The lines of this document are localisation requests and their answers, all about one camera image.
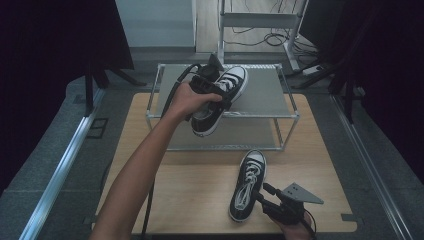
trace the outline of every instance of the sneaker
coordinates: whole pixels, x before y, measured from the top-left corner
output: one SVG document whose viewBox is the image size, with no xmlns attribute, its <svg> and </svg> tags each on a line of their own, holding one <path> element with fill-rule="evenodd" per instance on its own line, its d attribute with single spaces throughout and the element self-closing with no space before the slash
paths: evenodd
<svg viewBox="0 0 424 240">
<path fill-rule="evenodd" d="M 236 189 L 228 209 L 234 221 L 243 222 L 250 216 L 256 202 L 252 197 L 252 190 L 259 192 L 265 175 L 265 156 L 258 150 L 249 151 L 240 164 Z"/>
<path fill-rule="evenodd" d="M 209 102 L 192 116 L 191 126 L 194 134 L 205 137 L 212 134 L 225 110 L 228 110 L 244 92 L 249 80 L 247 70 L 236 66 L 228 69 L 213 84 L 218 87 L 224 97 L 221 102 Z"/>
</svg>

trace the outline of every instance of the gray carpet floor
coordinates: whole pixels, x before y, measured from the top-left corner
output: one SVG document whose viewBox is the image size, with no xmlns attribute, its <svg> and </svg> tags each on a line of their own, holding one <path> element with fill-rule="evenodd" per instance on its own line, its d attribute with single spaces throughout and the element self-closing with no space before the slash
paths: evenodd
<svg viewBox="0 0 424 240">
<path fill-rule="evenodd" d="M 89 131 L 57 200 L 51 209 L 38 239 L 87 239 L 108 167 L 125 122 L 132 96 L 150 91 L 158 63 L 205 63 L 207 55 L 180 54 L 134 57 L 135 71 L 128 74 L 146 87 L 134 86 L 107 72 L 110 86 L 96 115 L 98 124 L 106 123 L 103 135 L 98 129 Z M 282 62 L 280 56 L 228 56 L 226 63 L 267 64 Z M 289 85 L 306 80 L 299 75 L 288 79 Z M 319 233 L 318 239 L 398 239 L 396 232 L 375 192 L 358 152 L 343 127 L 336 107 L 328 94 L 330 79 L 323 79 L 304 90 L 304 94 L 331 156 L 340 182 L 352 208 L 358 229 L 353 233 Z M 37 148 L 0 199 L 0 239 L 18 239 L 25 228 L 40 196 L 46 188 L 66 147 L 68 146 L 85 111 L 84 80 L 76 79 L 67 88 L 67 96 L 56 118 L 46 131 Z M 373 123 L 361 107 L 353 105 L 354 126 L 358 131 L 374 165 L 388 187 L 394 202 L 405 218 L 411 235 L 424 235 L 424 187 L 411 171 L 396 148 Z M 162 236 L 166 239 L 264 239 L 264 236 Z M 281 236 L 268 236 L 281 239 Z"/>
</svg>

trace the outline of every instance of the floor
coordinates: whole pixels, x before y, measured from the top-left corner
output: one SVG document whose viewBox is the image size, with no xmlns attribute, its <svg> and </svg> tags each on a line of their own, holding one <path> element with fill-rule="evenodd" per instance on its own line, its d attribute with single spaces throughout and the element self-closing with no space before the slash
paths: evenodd
<svg viewBox="0 0 424 240">
<path fill-rule="evenodd" d="M 199 2 L 212 4 L 213 6 L 209 6 L 208 9 L 216 8 L 216 2 L 206 0 Z M 242 10 L 245 7 L 244 1 L 239 2 L 238 7 Z M 251 6 L 249 4 L 253 2 L 256 1 L 246 1 L 248 6 Z M 248 37 L 237 39 L 237 41 L 244 40 L 255 42 L 258 39 Z M 105 90 L 102 103 L 95 116 L 99 122 L 107 119 L 106 124 L 102 125 L 105 131 L 100 134 L 98 129 L 92 128 L 87 133 L 89 137 L 84 140 L 79 149 L 57 200 L 38 234 L 38 239 L 87 239 L 90 234 L 90 223 L 94 219 L 105 176 L 132 96 L 137 92 L 150 91 L 158 63 L 205 63 L 215 41 L 208 44 L 206 44 L 207 41 L 202 40 L 202 42 L 205 46 L 198 45 L 196 53 L 133 53 L 136 69 L 127 73 L 148 83 L 145 87 L 134 86 L 115 74 L 107 72 L 110 86 Z M 289 76 L 292 74 L 290 65 L 287 57 L 280 50 L 228 49 L 226 63 L 281 63 L 285 69 L 284 73 Z M 313 56 L 302 57 L 300 65 L 304 66 L 303 63 L 313 59 Z M 292 86 L 307 79 L 308 77 L 300 74 L 288 77 L 288 82 Z M 419 239 L 419 236 L 424 235 L 424 221 L 421 215 L 424 212 L 422 183 L 384 133 L 366 114 L 360 101 L 355 101 L 353 105 L 354 124 L 346 125 L 345 118 L 338 109 L 340 107 L 338 103 L 342 98 L 328 93 L 327 87 L 330 82 L 331 78 L 326 78 L 307 89 L 293 89 L 293 91 L 305 94 L 309 101 L 354 213 L 354 219 L 350 220 L 357 221 L 358 230 L 354 233 L 320 232 L 318 238 Z M 69 84 L 67 97 L 50 128 L 1 196 L 0 239 L 18 239 L 21 236 L 84 115 L 84 103 L 84 80 L 76 79 Z M 405 228 L 410 234 L 402 236 L 402 233 L 406 231 L 399 232 L 399 228 L 393 227 L 391 220 L 404 221 Z M 190 235 L 183 237 L 185 239 L 199 238 L 199 236 Z M 237 239 L 240 236 L 201 237 L 202 239 Z M 276 236 L 243 236 L 244 239 L 265 239 L 266 237 L 273 239 Z M 172 239 L 172 236 L 161 236 L 161 238 Z M 182 236 L 174 236 L 174 239 L 181 238 Z"/>
</svg>

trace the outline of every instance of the hand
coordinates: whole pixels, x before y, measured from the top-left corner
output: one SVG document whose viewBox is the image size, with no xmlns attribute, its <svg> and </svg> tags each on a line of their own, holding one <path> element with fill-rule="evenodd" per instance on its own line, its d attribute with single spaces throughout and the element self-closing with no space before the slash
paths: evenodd
<svg viewBox="0 0 424 240">
<path fill-rule="evenodd" d="M 168 112 L 177 114 L 180 120 L 184 120 L 185 116 L 196 112 L 206 102 L 219 102 L 222 97 L 218 94 L 197 94 L 188 82 L 182 82 L 175 92 L 171 106 Z"/>
<path fill-rule="evenodd" d="M 304 218 L 305 221 L 311 225 L 312 221 L 308 213 L 305 212 Z M 286 240 L 310 240 L 312 238 L 308 230 L 306 230 L 305 226 L 300 222 L 296 225 L 284 225 L 273 218 L 271 218 L 271 220 L 280 227 Z"/>
</svg>

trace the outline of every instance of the forearm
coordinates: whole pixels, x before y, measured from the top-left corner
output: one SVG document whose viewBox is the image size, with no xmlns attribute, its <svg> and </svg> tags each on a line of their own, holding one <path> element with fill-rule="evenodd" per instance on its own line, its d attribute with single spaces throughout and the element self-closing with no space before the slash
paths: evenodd
<svg viewBox="0 0 424 240">
<path fill-rule="evenodd" d="M 163 155 L 180 117 L 170 113 L 164 116 L 144 141 L 137 147 L 112 184 L 93 230 L 110 239 L 130 237 Z"/>
</svg>

